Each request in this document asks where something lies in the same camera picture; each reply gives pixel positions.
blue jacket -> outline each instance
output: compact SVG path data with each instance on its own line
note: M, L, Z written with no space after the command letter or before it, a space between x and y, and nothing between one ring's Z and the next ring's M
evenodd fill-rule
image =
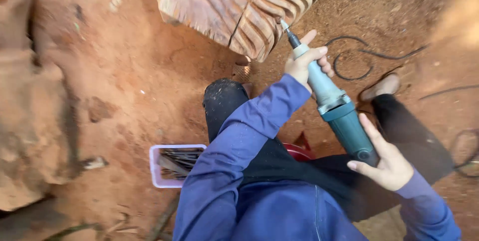
M331 195L312 184L258 182L238 191L241 171L309 97L306 88L285 74L231 114L184 181L174 240L366 239ZM460 238L451 210L418 172L397 194L407 227L404 240Z

blue sleeve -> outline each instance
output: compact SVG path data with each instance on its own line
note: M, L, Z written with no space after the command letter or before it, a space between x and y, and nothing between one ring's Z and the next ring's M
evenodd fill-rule
M405 241L459 240L461 229L451 209L416 170L411 180L396 191L401 196L401 217L406 224Z
M184 181L174 240L229 240L236 226L242 171L310 96L303 85L285 74L226 119Z

wooden block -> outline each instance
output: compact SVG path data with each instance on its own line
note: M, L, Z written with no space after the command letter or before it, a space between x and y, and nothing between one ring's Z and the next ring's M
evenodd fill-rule
M317 0L158 0L166 22L178 21L231 50L262 62L283 32Z

left hand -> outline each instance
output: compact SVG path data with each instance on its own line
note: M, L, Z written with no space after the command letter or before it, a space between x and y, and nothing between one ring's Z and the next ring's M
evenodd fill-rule
M314 37L318 34L316 30L311 30L300 41L301 43L309 44L313 41ZM284 73L290 74L293 78L301 83L310 93L311 87L308 85L308 65L313 60L318 61L318 65L321 66L321 71L327 74L330 78L334 75L334 71L331 69L331 64L326 58L328 48L326 46L311 48L301 57L293 60L293 54L291 54L284 66Z

pink container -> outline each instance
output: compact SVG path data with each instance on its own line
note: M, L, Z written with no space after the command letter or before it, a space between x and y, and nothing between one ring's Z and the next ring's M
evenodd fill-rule
M181 188L183 180L161 178L161 165L158 164L160 148L202 148L205 150L207 147L205 145L155 145L150 147L150 171L153 185L157 188Z

